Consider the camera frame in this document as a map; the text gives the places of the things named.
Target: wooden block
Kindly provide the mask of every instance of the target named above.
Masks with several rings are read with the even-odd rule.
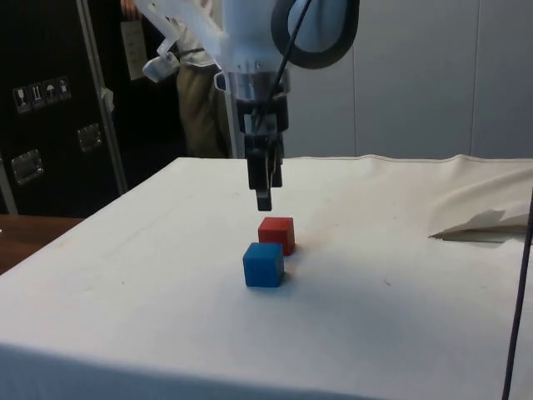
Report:
[[[292,218],[266,217],[259,227],[260,243],[280,243],[283,254],[290,256],[294,252],[294,221]]]

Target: sticker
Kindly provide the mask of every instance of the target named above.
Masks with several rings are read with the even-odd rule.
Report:
[[[59,77],[57,79],[57,94],[59,100],[68,100],[71,97],[70,84],[67,77]]]
[[[44,87],[44,96],[47,99],[48,104],[57,103],[57,81],[55,79],[50,79],[42,83]]]
[[[44,100],[44,91],[42,90],[41,83],[34,83],[33,85],[30,85],[29,90],[33,108],[41,108],[47,105],[46,101]]]
[[[19,114],[32,111],[32,104],[28,95],[27,87],[17,87],[13,89],[13,97],[15,98],[15,106]]]

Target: person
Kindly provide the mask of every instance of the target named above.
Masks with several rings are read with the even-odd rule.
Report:
[[[194,1],[212,15],[212,0]],[[142,17],[133,0],[121,0],[121,8],[128,19]],[[220,70],[186,24],[172,21],[182,33],[176,43],[181,63],[177,74],[177,95],[189,155],[195,158],[229,158],[232,146],[226,100],[214,83],[214,77]]]

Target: table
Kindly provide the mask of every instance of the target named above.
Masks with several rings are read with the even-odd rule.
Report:
[[[0,277],[0,398],[499,398],[522,244],[428,238],[446,205],[529,198],[533,162],[287,160],[276,290],[242,255],[242,161],[181,159]],[[513,398],[533,397],[528,283]]]
[[[81,221],[78,218],[0,215],[0,275]]]

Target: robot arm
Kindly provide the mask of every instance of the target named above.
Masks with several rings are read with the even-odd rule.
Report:
[[[282,185],[283,133],[288,129],[286,96],[290,63],[326,68],[353,44],[359,0],[221,0],[220,28],[198,0],[135,0],[165,35],[164,59],[179,38],[172,19],[184,22],[216,60],[216,85],[237,105],[244,134],[250,189],[260,211],[271,210],[271,189]]]

